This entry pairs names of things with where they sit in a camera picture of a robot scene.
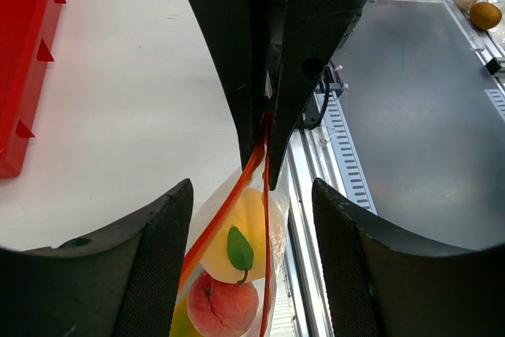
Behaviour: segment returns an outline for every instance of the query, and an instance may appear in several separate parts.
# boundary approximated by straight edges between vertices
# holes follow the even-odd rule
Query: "gray mat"
[[[442,4],[369,3],[335,54],[342,108],[379,215],[479,249],[505,242],[496,88]]]

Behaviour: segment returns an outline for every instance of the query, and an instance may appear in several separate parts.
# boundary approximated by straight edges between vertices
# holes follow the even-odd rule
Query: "red peach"
[[[204,337],[240,337],[253,325],[259,303],[251,283],[223,283],[202,271],[189,289],[188,318]]]

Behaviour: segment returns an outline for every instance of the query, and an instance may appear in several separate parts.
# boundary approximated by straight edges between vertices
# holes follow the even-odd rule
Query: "yellow fruit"
[[[212,278],[225,283],[238,283],[244,279],[245,272],[237,270],[228,257],[228,233],[231,227],[240,230],[254,252],[252,268],[247,272],[245,283],[263,278],[266,239],[262,192],[251,188],[242,192],[200,261]]]
[[[196,331],[193,323],[188,318],[187,303],[188,295],[184,296],[175,305],[169,337],[203,337]]]
[[[470,20],[482,31],[494,28],[502,20],[502,11],[488,2],[479,2],[470,9]]]

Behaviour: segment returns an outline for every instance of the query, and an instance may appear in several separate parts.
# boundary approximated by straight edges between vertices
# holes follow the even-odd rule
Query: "green leaf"
[[[237,270],[253,268],[253,248],[237,227],[231,227],[228,231],[228,259]]]

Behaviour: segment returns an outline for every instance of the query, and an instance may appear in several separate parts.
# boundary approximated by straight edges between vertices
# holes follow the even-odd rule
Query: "clear plastic bag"
[[[264,145],[193,215],[170,337],[269,335],[289,200],[285,168],[267,190]]]

